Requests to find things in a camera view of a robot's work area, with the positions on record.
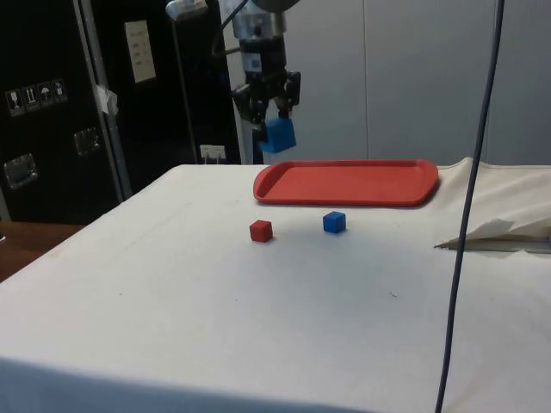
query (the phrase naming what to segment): plastic tray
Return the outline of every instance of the plastic tray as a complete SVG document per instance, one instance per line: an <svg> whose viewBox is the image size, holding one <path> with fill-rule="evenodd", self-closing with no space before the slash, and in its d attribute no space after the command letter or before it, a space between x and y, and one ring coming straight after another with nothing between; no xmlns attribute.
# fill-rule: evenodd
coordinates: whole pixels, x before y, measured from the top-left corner
<svg viewBox="0 0 551 413"><path fill-rule="evenodd" d="M285 162L258 175L254 195L275 205L418 207L437 185L428 161Z"/></svg>

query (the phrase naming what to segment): black cable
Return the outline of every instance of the black cable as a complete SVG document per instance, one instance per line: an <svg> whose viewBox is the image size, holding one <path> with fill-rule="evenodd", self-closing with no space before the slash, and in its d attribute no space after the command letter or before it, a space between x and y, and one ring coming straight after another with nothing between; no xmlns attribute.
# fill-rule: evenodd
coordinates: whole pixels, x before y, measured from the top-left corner
<svg viewBox="0 0 551 413"><path fill-rule="evenodd" d="M222 40L222 36L224 35L224 29L227 27L228 24L230 24L230 22L232 22L233 18L247 5L248 2L249 0L243 0L239 4L239 6L236 7L235 10L232 13L230 13L230 15L224 20L224 22L218 29L218 32L216 32L216 35L214 36L214 41L213 41L213 49L211 51L213 58L220 59L230 54L241 52L241 47L235 47L230 50L225 50L224 52L216 52L216 47L218 47L218 44Z"/></svg>
<svg viewBox="0 0 551 413"><path fill-rule="evenodd" d="M463 254L465 252L465 242L467 238L468 219L473 205L474 186L478 176L480 156L484 145L484 134L486 133L486 123L488 112L490 110L490 102L492 100L493 82L496 76L496 68L498 65L499 46L501 43L501 29L503 27L503 13L505 8L505 0L498 0L498 8L496 14L496 25L492 43L492 60L490 63L490 72L486 84L486 94L482 105L482 113L480 115L478 138L476 140L476 148L474 150L473 167L467 187L467 198L465 199L465 208L463 209L463 218L461 221L461 231L459 234L459 247L457 249L457 257L455 259L454 279L452 281L451 295L449 297L449 312L448 312L448 328L446 330L446 347L444 350L444 361L442 367L442 377L440 378L440 388L438 390L438 399L436 401L436 413L442 412L444 395L446 393L446 384L448 382L449 360L451 358L451 345L454 336L454 321L455 321L455 304L457 302L457 292L459 290L459 280L461 278L461 265L463 264Z"/></svg>

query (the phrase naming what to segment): wooden surface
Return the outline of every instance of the wooden surface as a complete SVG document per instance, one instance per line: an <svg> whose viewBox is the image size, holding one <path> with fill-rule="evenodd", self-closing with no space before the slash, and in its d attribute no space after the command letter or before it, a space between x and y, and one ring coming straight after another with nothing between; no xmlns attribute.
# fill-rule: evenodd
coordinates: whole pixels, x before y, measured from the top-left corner
<svg viewBox="0 0 551 413"><path fill-rule="evenodd" d="M0 282L82 228L78 225L0 222L0 234L5 236L5 239L0 241Z"/></svg>

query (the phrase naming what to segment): wall socket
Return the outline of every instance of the wall socket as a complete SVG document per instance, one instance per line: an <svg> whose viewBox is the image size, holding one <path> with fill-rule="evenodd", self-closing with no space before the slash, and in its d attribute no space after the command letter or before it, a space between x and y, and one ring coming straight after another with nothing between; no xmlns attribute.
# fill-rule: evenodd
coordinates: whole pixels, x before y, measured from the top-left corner
<svg viewBox="0 0 551 413"><path fill-rule="evenodd" d="M226 148L223 145L201 145L203 159L226 159Z"/></svg>

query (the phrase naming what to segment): label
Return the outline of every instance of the label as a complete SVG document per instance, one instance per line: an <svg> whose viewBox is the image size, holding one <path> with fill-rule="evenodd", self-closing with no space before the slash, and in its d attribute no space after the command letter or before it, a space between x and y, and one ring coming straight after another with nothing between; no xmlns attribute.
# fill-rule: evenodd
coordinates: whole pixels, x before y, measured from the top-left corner
<svg viewBox="0 0 551 413"><path fill-rule="evenodd" d="M25 104L23 103L22 94L19 89L7 91L6 101L8 102L9 115L12 118L25 114Z"/></svg>
<svg viewBox="0 0 551 413"><path fill-rule="evenodd" d="M249 73L262 73L262 57L258 53L243 53L243 69Z"/></svg>
<svg viewBox="0 0 551 413"><path fill-rule="evenodd" d="M153 63L152 46L145 20L125 23L128 50L134 74L134 82L141 83L157 77Z"/></svg>
<svg viewBox="0 0 551 413"><path fill-rule="evenodd" d="M40 96L40 104L43 108L52 106L54 104L53 89L50 82L39 83L38 93Z"/></svg>
<svg viewBox="0 0 551 413"><path fill-rule="evenodd" d="M57 103L67 102L67 89L63 79L52 80L53 100Z"/></svg>
<svg viewBox="0 0 551 413"><path fill-rule="evenodd" d="M25 108L27 108L28 112L40 109L40 98L38 97L36 86L27 86L22 89L22 92L23 101L25 101Z"/></svg>

